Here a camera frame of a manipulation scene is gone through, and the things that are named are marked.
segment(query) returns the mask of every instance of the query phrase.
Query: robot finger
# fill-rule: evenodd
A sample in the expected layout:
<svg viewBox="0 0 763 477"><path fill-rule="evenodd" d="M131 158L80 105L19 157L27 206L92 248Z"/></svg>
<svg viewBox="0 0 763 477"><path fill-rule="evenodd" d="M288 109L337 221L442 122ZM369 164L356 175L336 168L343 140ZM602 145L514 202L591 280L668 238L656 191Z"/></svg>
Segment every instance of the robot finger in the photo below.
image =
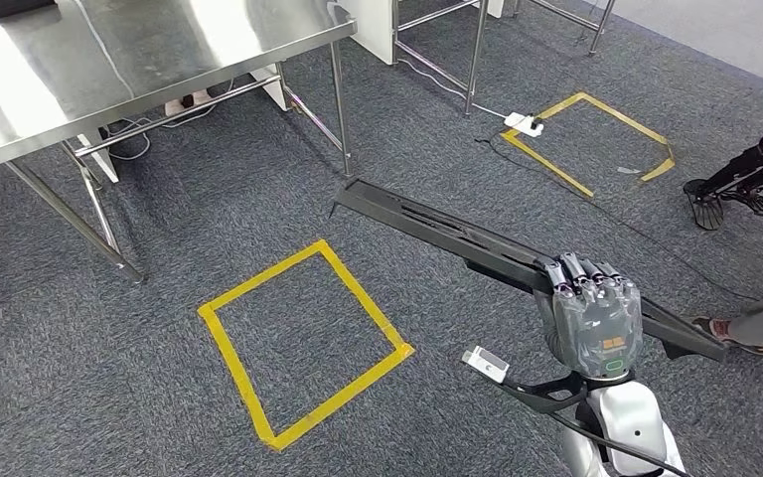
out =
<svg viewBox="0 0 763 477"><path fill-rule="evenodd" d="M586 272L586 276L589 277L590 280L595 282L596 285L600 285L602 281L604 281L604 278L606 278L606 275L601 271L600 268L595 266L594 263L592 263L592 260L589 258L581 258L580 260L580 266L583 267L583 271Z"/></svg>
<svg viewBox="0 0 763 477"><path fill-rule="evenodd" d="M536 260L536 264L542 268L548 280L551 282L551 286L554 292L571 291L571 285L563 273L563 267L559 262L550 258L542 257Z"/></svg>
<svg viewBox="0 0 763 477"><path fill-rule="evenodd" d="M577 259L577 254L573 251L562 254L560 256L560 262L563 264L563 268L566 270L569 279L575 286L589 279L586 275L586 271L583 270L583 266L581 266L580 261Z"/></svg>
<svg viewBox="0 0 763 477"><path fill-rule="evenodd" d="M618 299L624 296L625 278L612 265L606 261L596 263L595 266L601 270L603 275L601 279L601 290L609 299Z"/></svg>
<svg viewBox="0 0 763 477"><path fill-rule="evenodd" d="M619 289L620 295L621 294L631 295L633 293L638 292L638 288L636 287L636 284L633 283L633 280L631 280L630 278L626 276L623 276L621 273L616 271L616 269L613 268L613 266L610 265L609 263L603 262L603 263L598 263L597 265L598 265L598 268L600 268L605 275L612 278L612 280L615 282L615 286Z"/></svg>

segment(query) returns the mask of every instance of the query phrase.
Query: power cord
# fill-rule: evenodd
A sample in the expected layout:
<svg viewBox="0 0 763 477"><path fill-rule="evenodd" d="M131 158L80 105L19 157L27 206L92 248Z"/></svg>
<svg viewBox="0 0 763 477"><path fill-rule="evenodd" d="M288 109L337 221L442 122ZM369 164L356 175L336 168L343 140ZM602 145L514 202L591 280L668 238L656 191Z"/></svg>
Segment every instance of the power cord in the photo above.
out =
<svg viewBox="0 0 763 477"><path fill-rule="evenodd" d="M234 86L235 86L235 79L231 79L229 81L229 87L227 88L227 92L232 91L232 88ZM216 106L218 106L218 105L217 104L213 104L212 106L206 108L206 110L204 110L203 112L201 112L199 114L195 114L193 116L187 117L187 118L185 118L183 120L180 120L180 121L175 121L173 123L163 124L162 127L166 128L166 129L174 129L176 127L182 126L183 124L188 124L189 122L192 122L192 121L194 121L196 119L200 119L202 117L208 116L209 113L211 113L215 109ZM125 117L124 119L122 119L122 121L128 122L129 124L126 127L124 127L123 129L115 131L115 132L112 132L109 129L109 126L103 126L103 128L106 130L106 133L109 135L109 137L115 137L115 136L117 136L119 134L123 134L123 133L129 131L130 129L132 129L134 127L143 126L143 125L151 123L151 120L149 118L147 118L147 117L140 117L140 118L135 119L135 120L134 119L129 119L129 118ZM136 160L136 159L144 156L145 154L147 154L147 151L150 150L150 138L147 137L147 132L143 132L141 134L141 136L144 138L145 146L137 154L135 154L133 156L119 156L119 155L116 155L116 154L113 154L113 153L110 152L109 156L110 157L114 157L115 159L118 159L118 160L121 160L121 161L133 161L133 160Z"/></svg>
<svg viewBox="0 0 763 477"><path fill-rule="evenodd" d="M590 16L591 16L592 12L595 10L595 8L597 7L597 5L598 5L598 3L597 3L597 2L598 2L598 0L596 0L596 3L595 3L595 5L593 5L593 6L592 6L592 9L589 11L589 15L590 15ZM416 72L418 75L421 75L421 76L423 76L423 77L429 78L429 79L431 79L432 81L434 81L434 83L435 83L435 84L437 84L438 86L440 86L442 89L444 89L444 90L446 90L446 91L449 91L449 92L451 92L452 94L458 95L458 96L460 96L460 97L462 97L462 98L466 98L466 96L464 96L464 94L463 94L462 92L460 92L460 91L458 91L458 90L455 90L455 89L452 89L452 88L450 88L450 87L448 87L448 86L444 85L444 84L443 84L443 83L441 83L439 80L437 80L437 78L435 78L433 75L430 75L430 74L428 74L428 73L426 73L426 72L422 72L422 71L420 71L419 69L417 69L417 68L416 68L416 67L415 67L415 66L414 66L414 65L413 65L411 62L409 62L408 60L405 60L405 59L399 59L399 60L400 60L401 62L405 63L406 65L408 65L408 66L409 66L409 67L410 67L412 70L414 70L414 71L415 71L415 72ZM473 105L473 106L475 106L475 107L477 107L478 109L481 109L482 111L485 111L485 112L489 112L490 114L493 114L493 115L495 115L495 116L499 116L499 117L501 117L501 118L503 118L503 119L507 119L507 118L508 118L508 117L507 117L507 116L505 116L504 114L500 114L500 113L498 113L498 112L496 112L496 111L494 111L494 110L492 110L492 109L489 109L489 108L487 108L487 107L484 107L484 106L482 106L482 105L480 105L480 104L476 104L476 103L474 103L474 102L473 102L473 103L472 103L472 105ZM683 265L684 265L686 268L688 268L689 270L693 271L695 274L697 274L698 276L700 276L701 278L703 278L704 280L706 280L706 282L707 282L707 283L709 283L709 284L711 284L711 285L713 285L713 286L717 287L718 289L720 289L720 290L723 290L723 291L725 291L725 292L727 292L727 293L729 293L729 294L731 294L731 295L737 296L737 297L739 297L739 298L743 298L743 299L746 299L746 300L751 300L751 301L758 301L758 300L759 300L758 298L756 298L756 297L754 297L754 296L750 296L750 295L747 295L747 294L744 294L744 293L739 293L739 292L737 292L737 291L735 291L735 290L731 290L731 289L727 288L726 286L723 286L723 285L721 285L720 283L718 283L718 282L714 281L713 279L709 278L709 276L707 276L707 275L706 275L705 273L703 273L702 271L698 270L698 269L697 269L695 266L693 266L691 263L687 262L685 259L681 258L679 255L676 255L676 254L674 254L674 253L673 253L671 250L669 250L667 247L665 247L664 245L662 245L662 244L661 244L661 243L660 243L658 240L656 240L655 238L652 238L652 237L650 237L649 235L645 234L644 232L642 232L642 231L640 231L640 230L636 229L635 227L631 226L630 224L627 224L626 222L622 221L621 219L619 219L619 218L615 217L614 215L610 214L608 211L606 211L605 209L603 209L601 206L599 206L599 205L595 204L594 202L592 202L592 201L590 201L590 200L586 199L585 197L581 196L580 194L577 194L577 193L576 193L576 192L574 192L573 190L571 190L571 189L567 188L565 185L563 185L561 182L558 182L557 180L555 180L555 179L554 179L553 177L551 177L550 175L548 175L548 174L545 174L544 172L542 172L542 171L539 171L539 170L537 170L537 169L534 169L534 168L532 168L532 167L526 166L526 165L524 165L524 164L522 164L522 163L519 163L519 162L517 162L517 161L514 161L513 159L511 159L510 157L508 157L506 154L503 154L501 151L499 151L499 150L496 148L495 144L493 144L493 139L495 139L495 138L496 138L496 136L497 136L497 135L499 135L501 132L502 132L502 130L496 131L496 132L495 132L495 133L494 133L492 136L490 136L490 138L489 138L489 139L476 139L476 140L475 140L475 142L479 142L479 143L486 143L486 144L488 144L488 145L490 146L490 149L492 149L494 153L496 153L498 156L502 157L502 158L503 158L503 159L505 159L506 161L510 162L511 164L514 164L514 165L516 165L517 167L520 167L520 168L522 168L522 169L525 169L525 170L528 170L528 171L531 171L531 172L535 172L535 173L537 173L537 174L540 174L541 176L543 176L545 179L547 179L547 180L548 180L548 181L550 181L551 183L553 183L553 184L556 184L557 186L559 186L559 187L560 187L560 189L562 189L562 190L564 190L564 191L568 192L568 193L569 193L569 194L571 194L572 196L575 196L575 197L577 197L578 199L580 199L580 200L581 200L581 201L583 201L584 203L586 203L586 204L588 204L589 206L591 206L592 208L596 209L598 212L600 212L601 214L603 214L605 217L607 217L607 218L608 218L610 221L612 221L613 223L615 223L617 226L620 226L620 227L624 227L625 229L628 229L629 231L633 232L634 234L636 234L636 235L638 235L638 236L640 236L640 237L642 237L642 238L644 238L644 239L646 239L646 240L650 241L651 243L653 243L654 245L656 245L657 247L659 247L661 250L663 250L664 252L666 252L666 253L668 253L670 256L672 256L672 257L673 257L675 260L677 260L678 262L680 262L681 264L683 264Z"/></svg>
<svg viewBox="0 0 763 477"><path fill-rule="evenodd" d="M463 99L466 99L466 96L465 96L465 95L464 95L462 92L458 91L457 89L452 89L451 87L448 87L448 86L444 85L443 83L441 83L440 81L438 81L438 80L437 80L437 78L435 78L434 76L432 76L432 75L430 75L430 74L428 74L428 73L426 73L426 72L421 72L420 70L418 70L418 69L417 69L417 68L416 68L416 67L415 67L415 66L414 66L414 65L413 65L411 62L409 62L408 60L405 60L405 59L402 59L402 58L400 58L400 59L399 59L399 61L401 61L401 62L405 63L406 65L408 65L408 66L409 66L409 67L410 67L412 70L414 70L414 71L415 71L415 72L416 72L418 75L424 76L424 77L426 77L426 78L428 78L428 79L430 79L430 80L434 81L434 83L435 83L435 84L437 84L438 86L440 86L441 88L443 88L443 89L445 89L445 90L447 90L447 91L451 92L452 94L456 94L456 95L458 95L458 96L462 97ZM501 117L502 119L507 119L507 118L508 118L508 117L507 117L507 116L505 116L504 114L500 114L500 113L498 113L498 112L496 112L496 111L494 111L494 110L492 110L492 109L490 109L490 108L487 108L487 107L484 107L484 106L482 106L481 104L476 104L476 103L474 103L474 102L473 102L473 103L472 103L472 105L473 105L473 106L475 106L475 107L477 107L477 108L479 108L479 109L481 109L481 110L482 110L482 111L484 111L484 112L489 112L490 114L493 114L494 116L499 116L499 117Z"/></svg>
<svg viewBox="0 0 763 477"><path fill-rule="evenodd" d="M640 230L636 229L635 227L631 226L630 224L627 224L626 222L622 221L621 219L619 219L619 218L615 217L614 215L612 215L610 212L608 212L607 210L605 210L605 209L604 209L604 208L602 208L601 206L599 206L599 205L595 204L594 202L592 202L592 201L590 201L590 200L586 199L585 197L583 197L583 196L581 196L580 194L578 194L578 193L576 193L576 192L572 191L571 189L569 189L568 187L566 187L566 186L565 186L565 185L563 185L562 183L558 182L556 179L554 179L553 177L551 177L549 174L546 174L546 173L544 173L544 172L542 172L542 171L539 171L539 170L537 170L537 169L534 169L534 168L532 168L532 167L526 166L525 164L522 164L522 163L520 163L520 162L517 162L517 161L515 161L515 160L511 159L511 158L510 158L510 157L508 157L506 154L504 154L504 153L502 153L501 151L499 151L499 150L496 148L496 145L495 145L495 144L493 144L493 140L494 140L494 139L496 138L496 136L498 136L498 135L499 135L501 132L502 132L502 131L501 131L501 130L499 130L499 131L495 132L495 133L494 133L492 136L490 136L490 138L488 138L488 139L476 139L476 140L475 140L475 142L478 142L478 143L486 143L486 144L488 144L488 145L490 146L490 149L492 149L494 153L496 153L498 156L502 157L502 158L503 158L503 159L505 159L506 161L510 162L511 164L514 164L514 165L515 165L515 166L517 166L517 167L520 167L520 168L522 168L522 169L525 169L525 170L527 170L527 171L530 171L530 172L535 172L535 173L537 173L537 174L539 174L539 175L543 176L545 179L547 179L547 180L548 180L548 181L550 181L551 183L553 183L553 184L556 184L557 186L559 186L559 188L560 188L560 189L562 189L562 190L564 190L564 191L568 192L568 193L569 193L569 194L571 194L572 196L574 196L574 197L576 197L576 198L580 199L580 200L581 200L581 201L583 201L584 203L588 204L589 206L591 206L592 208L594 208L595 210L597 210L598 212L600 212L601 214L603 214L603 215L604 215L604 216L605 216L607 219L609 219L611 222L615 223L617 226L620 226L620 227L624 227L625 229L628 229L629 231L633 232L634 234L636 234L636 235L638 235L638 236L640 236L640 237L642 237L642 238L644 238L644 239L646 239L646 240L650 241L651 243L653 243L654 245L656 245L657 247L659 247L659 248L660 248L662 251L664 251L665 253L667 253L667 254L668 254L668 255L670 255L671 257L673 257L673 258L674 258L676 261L678 261L678 262L680 262L681 264L683 264L683 265L684 265L686 268L688 268L689 270L693 271L693 272L694 272L694 273L696 273L698 276L700 276L701 278L703 278L704 280L706 280L706 282L708 282L708 283L710 283L711 285L713 285L713 286L717 287L719 290L723 290L723 291L725 291L725 292L727 292L727 293L729 293L729 294L731 294L731 295L737 296L737 297L739 297L739 298L744 298L744 299L746 299L746 300L752 300L752 301L758 301L758 300L759 300L759 299L758 299L758 298L756 298L756 297L753 297L753 296L750 296L750 295L747 295L747 294L744 294L744 293L739 293L739 292L737 292L737 291L735 291L735 290L731 290L731 289L727 288L726 286L723 286L723 285L721 285L720 283L718 283L718 282L714 281L713 279L709 278L709 277L708 277L708 276L707 276L705 273L703 273L702 271L698 270L698 269L697 269L695 266L693 266L691 263L687 262L687 261L686 261L684 258L681 258L680 256L678 256L678 255L676 255L675 253L673 253L673 252L672 252L670 249L668 249L667 247L665 247L663 244L661 244L661 243L660 243L658 240L656 240L655 238L652 238L652 237L650 237L649 235L645 234L644 232L642 232L642 231L640 231Z"/></svg>
<svg viewBox="0 0 763 477"><path fill-rule="evenodd" d="M609 447L613 450L617 450L621 453L630 455L631 457L636 457L637 459L642 459L645 462L648 462L649 464L656 465L657 467L660 467L661 469L665 469L675 475L678 475L679 477L691 477L690 474L685 473L684 471L678 469L677 467L674 467L672 465L669 465L662 460L656 459L654 457L651 457L648 454L645 454L644 452L640 452L638 450L634 450L624 444L621 444L619 442L616 442L614 440L608 439L606 437L601 437L600 435L594 434L583 427L575 424L574 422L570 421L569 419L566 419L562 415L556 413L556 412L550 412L548 414L552 419L556 420L557 422L563 424L564 426L568 427L574 432L577 432L578 434L586 437L587 439L590 439L598 444L604 445L606 447Z"/></svg>
<svg viewBox="0 0 763 477"><path fill-rule="evenodd" d="M587 21L590 21L590 22L592 21L592 14L595 13L595 9L598 8L598 2L600 2L600 0L595 0L595 4L589 8L589 13L586 14ZM580 34L574 40L575 47L580 45L581 42L585 42L586 40L589 39L589 37L586 36L587 33L588 33L588 30L586 29L586 27L581 26Z"/></svg>

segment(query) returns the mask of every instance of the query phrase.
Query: white power strip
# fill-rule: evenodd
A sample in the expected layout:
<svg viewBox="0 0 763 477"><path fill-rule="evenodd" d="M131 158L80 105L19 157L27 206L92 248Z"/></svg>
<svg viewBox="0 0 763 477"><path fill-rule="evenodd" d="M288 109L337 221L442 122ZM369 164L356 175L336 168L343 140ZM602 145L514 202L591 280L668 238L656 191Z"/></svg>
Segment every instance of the white power strip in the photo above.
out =
<svg viewBox="0 0 763 477"><path fill-rule="evenodd" d="M545 127L538 117L517 112L512 112L510 116L505 118L505 125L530 137L538 137Z"/></svg>

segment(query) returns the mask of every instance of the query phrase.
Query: yellow tape square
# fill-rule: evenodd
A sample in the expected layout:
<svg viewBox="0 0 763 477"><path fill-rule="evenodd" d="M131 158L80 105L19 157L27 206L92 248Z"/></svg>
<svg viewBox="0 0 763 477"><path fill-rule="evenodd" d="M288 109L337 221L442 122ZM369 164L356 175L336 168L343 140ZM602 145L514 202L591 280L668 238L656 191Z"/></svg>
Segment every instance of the yellow tape square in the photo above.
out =
<svg viewBox="0 0 763 477"><path fill-rule="evenodd" d="M650 172L646 173L644 176L642 176L643 182L648 182L651 179L654 179L657 176L660 176L667 172L669 169L675 166L674 162L674 153L671 150L671 145L669 144L669 140L663 136L660 133L654 132L651 129L647 128L646 126L643 126L642 124L636 122L634 119L622 114L621 112L613 109L612 107L608 106L607 104L604 104L602 101L599 101L598 99L590 96L589 94L585 92L579 92L573 96L571 96L568 99L565 99L554 106L546 109L545 111L541 112L537 115L540 119L547 119L549 117L554 116L555 114L563 111L564 109L572 106L576 102L580 100L585 100L589 103L591 103L593 106L601 109L604 112L609 113L616 119L624 122L628 126L636 129L637 131L641 132L642 134L645 134L646 136L650 137L651 139L659 142L660 144L663 144L666 146L666 149L668 149L669 157L666 158L659 166L652 169ZM514 146L522 149L526 154L533 157L536 161L538 161L540 164L545 166L547 169L549 169L554 174L558 175L560 178L562 178L564 181L568 182L572 186L574 186L577 190L580 192L586 194L589 197L594 197L594 194L592 191L587 189L585 186L580 184L577 180L563 172L561 169L559 169L557 166L553 165L550 161L536 153L533 149L531 149L530 146L522 142L519 137L517 137L520 134L519 131L516 129L511 128L510 130L507 130L502 133L502 137L505 138L506 141L513 144Z"/></svg>
<svg viewBox="0 0 763 477"><path fill-rule="evenodd" d="M358 298L362 307L364 307L365 311L367 311L370 317L373 318L373 321L379 326L381 331L387 337L387 340L393 345L393 352L376 365L372 366L369 370L365 371L362 375L355 378L351 383L346 385L345 388L315 407L314 410L309 412L305 417L302 417L294 424L290 425L279 435L275 435L270 423L267 421L267 416L264 415L264 409L261 407L261 402L258 400L258 396L255 394L255 390L252 387L252 381L247 375L244 366L241 364L238 354L235 352L235 348L232 346L232 342L229 340L229 336L227 336L227 332L221 324L221 320L218 318L217 311L222 306L227 305L244 293L253 290L270 278L273 278L297 263L311 257L315 253L323 255L326 261L335 270L335 273L341 281L343 281L347 288L349 288L356 298ZM339 407L346 404L350 399L357 396L372 383L378 381L382 376L387 374L414 352L414 349L410 345L402 341L399 333L393 328L382 311L376 306L364 288L362 288L361 284L359 284L358 280L355 279L340 261L338 256L335 255L335 252L329 247L325 240L318 240L312 243L310 246L294 253L270 268L267 268L236 288L233 288L209 303L204 304L198 308L198 314L203 317L204 321L206 321L206 326L212 333L213 338L215 338L215 343L218 345L218 349L221 351L221 355L227 363L229 373L235 381L235 386L238 388L241 400L249 411L255 432L262 441L276 450L282 450L293 443L303 434L311 430L312 427L319 424L323 419L335 412Z"/></svg>

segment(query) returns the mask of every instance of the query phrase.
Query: black cable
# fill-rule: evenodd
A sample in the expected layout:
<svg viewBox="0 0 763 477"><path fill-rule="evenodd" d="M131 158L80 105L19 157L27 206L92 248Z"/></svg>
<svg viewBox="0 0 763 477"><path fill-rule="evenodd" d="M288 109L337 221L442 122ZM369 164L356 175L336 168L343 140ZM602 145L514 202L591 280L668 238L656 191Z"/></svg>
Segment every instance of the black cable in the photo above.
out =
<svg viewBox="0 0 763 477"><path fill-rule="evenodd" d="M685 473L684 471L678 469L677 467L673 467L662 460L655 459L654 457L651 457L648 454L645 454L643 452L640 452L638 450L634 450L624 444L618 443L614 440L607 439L606 437L601 437L600 435L596 435L583 427L575 424L574 422L566 419L562 415L551 412L548 415L551 416L552 419L556 420L557 422L563 424L564 426L568 427L569 429L573 430L574 432L577 432L578 434L586 437L587 439L590 439L594 442L597 442L598 444L607 446L613 450L617 450L619 452L622 452L624 454L630 455L631 457L636 457L637 459L642 459L645 462L648 462L649 464L656 465L657 467L660 467L661 469L665 469L675 475L678 475L680 477L691 477L690 474Z"/></svg>
<svg viewBox="0 0 763 477"><path fill-rule="evenodd" d="M510 157L508 157L506 154L504 154L504 153L502 153L501 151L499 151L499 150L496 148L496 145L495 145L495 144L493 144L493 139L495 139L495 138L496 138L496 136L498 136L498 135L499 135L501 132L502 132L502 131L497 131L497 132L496 132L496 133L494 133L492 136L490 136L490 138L489 138L489 139L476 139L476 140L475 140L475 142L478 142L478 143L485 143L485 144L489 145L489 146L490 146L490 149L492 149L494 153L496 153L498 156L500 156L500 157L501 157L501 158L503 158L504 160L506 160L506 161L510 162L511 164L513 164L513 165L515 165L515 166L517 166L517 167L520 167L520 168L522 168L522 169L525 169L525 170L527 170L527 171L531 171L531 172L535 172L535 173L537 173L537 174L540 174L541 176L543 176L545 179L547 179L547 180L548 180L548 181L550 181L551 183L553 183L553 184L556 184L557 186L559 186L559 188L560 188L560 189L562 189L562 190L564 190L564 191L568 192L569 194L571 194L572 196L574 196L574 197L576 197L576 198L580 199L581 201L583 201L584 203L588 204L589 206L592 206L592 208L594 208L595 210L597 210L598 212L600 212L601 214L603 214L605 217L607 217L607 219L609 219L610 221L614 222L614 223L615 223L617 226L620 226L620 227L624 227L624 228L626 228L626 229L630 230L631 232L633 232L634 234L636 234L636 235L638 235L638 236L640 236L640 237L642 237L642 238L644 238L644 239L647 239L647 240L649 240L651 243L653 243L654 245L656 245L657 247L659 247L659 248L660 248L662 251L664 251L665 253L668 253L668 254L669 254L671 257L673 257L673 258L674 258L676 261L678 261L678 262L682 263L683 265L685 265L685 266L686 266L686 268L688 268L689 270L693 271L694 273L696 273L697 275L699 275L701 278L703 278L704 280L706 280L706 282L707 282L707 283L710 283L711 285L713 285L713 286L717 287L718 289L720 289L720 290L723 290L723 291L725 291L725 292L727 292L727 293L729 293L729 294L731 294L731 295L735 295L735 296L737 296L737 297L739 297L739 298L744 298L744 299L746 299L746 300L751 300L751 301L759 301L759 299L758 299L758 298L756 298L756 297L753 297L753 296L750 296L750 295L746 295L746 294L744 294L744 293L739 293L739 292L737 292L737 291L735 291L735 290L731 290L731 289L729 289L729 288L727 288L727 287L725 287L725 286L721 285L720 283L718 283L718 282L716 282L716 281L712 280L712 279L711 279L711 278L709 278L709 277L708 277L708 276L707 276L705 273L703 273L702 271L698 270L698 269L697 269L695 266L693 266L691 263L687 262L687 261L686 261L684 258L682 258L682 257L680 257L680 256L676 255L675 253L673 253L673 252L672 252L670 249L668 249L667 247L665 247L664 245L662 245L662 244L661 244L661 243L660 243L658 240L656 240L655 238L652 238L652 237L648 236L648 235L647 235L647 234L645 234L644 232L642 232L642 231L640 231L640 230L636 229L635 227L631 226L630 224L627 224L626 222L622 221L621 219L619 219L619 218L615 217L614 215L612 215L611 213L609 213L607 210L603 209L601 206L599 206L599 205L595 204L594 202L590 201L589 199L586 199L585 197L581 196L580 194L578 194L578 193L574 192L573 190L569 189L569 188L568 188L568 187L566 187L564 184L562 184L562 183L558 182L556 179L554 179L554 178L553 178L553 177L551 177L550 175L548 175L548 174L546 174L546 173L544 173L544 172L542 172L542 171L539 171L539 170L537 170L537 169L534 169L534 168L532 168L532 167L529 167L529 166L526 166L526 165L524 165L524 164L521 164L521 163L519 163L519 162L517 162L517 161L514 161L513 159L511 159Z"/></svg>

